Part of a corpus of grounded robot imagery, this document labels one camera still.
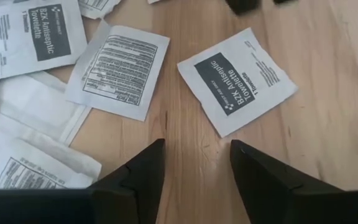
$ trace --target black label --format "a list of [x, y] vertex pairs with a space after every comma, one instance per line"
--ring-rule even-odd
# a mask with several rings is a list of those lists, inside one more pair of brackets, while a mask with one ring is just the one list
[[228, 116], [255, 100], [250, 88], [222, 53], [195, 67]]
[[38, 61], [71, 54], [61, 4], [30, 9], [29, 17]]

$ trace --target wood grain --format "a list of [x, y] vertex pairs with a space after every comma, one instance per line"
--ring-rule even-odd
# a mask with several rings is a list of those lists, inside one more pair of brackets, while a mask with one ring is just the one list
[[[146, 122], [93, 110], [71, 145], [113, 171], [157, 138], [167, 139], [158, 223], [247, 223], [229, 164], [240, 139], [342, 189], [358, 189], [358, 1], [299, 0], [236, 17], [223, 0], [123, 0], [110, 24], [171, 38]], [[90, 40], [99, 21], [84, 19]], [[300, 87], [259, 119], [221, 139], [177, 63], [252, 27]], [[51, 72], [67, 81], [72, 67]]]

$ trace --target black object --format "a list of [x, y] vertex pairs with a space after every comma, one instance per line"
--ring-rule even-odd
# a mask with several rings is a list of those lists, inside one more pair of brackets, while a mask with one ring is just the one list
[[[292, 0], [273, 0], [275, 4], [281, 4]], [[237, 15], [257, 9], [260, 0], [226, 0], [227, 4]]]
[[159, 139], [83, 190], [0, 190], [0, 223], [155, 224], [165, 173]]
[[252, 224], [358, 223], [358, 192], [345, 192], [245, 143], [231, 143], [231, 165]]

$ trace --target wooden floor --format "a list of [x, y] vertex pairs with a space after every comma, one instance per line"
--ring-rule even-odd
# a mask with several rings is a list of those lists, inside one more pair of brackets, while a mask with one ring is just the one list
[[[236, 17], [224, 0], [123, 0], [106, 18], [171, 38], [146, 122], [93, 110], [72, 147], [113, 171], [167, 140], [158, 223], [248, 223], [229, 165], [240, 139], [342, 189], [358, 189], [358, 0], [300, 0]], [[85, 19], [88, 40], [99, 21]], [[300, 87], [296, 95], [221, 139], [177, 63], [252, 27]], [[67, 81], [72, 67], [52, 71]]]

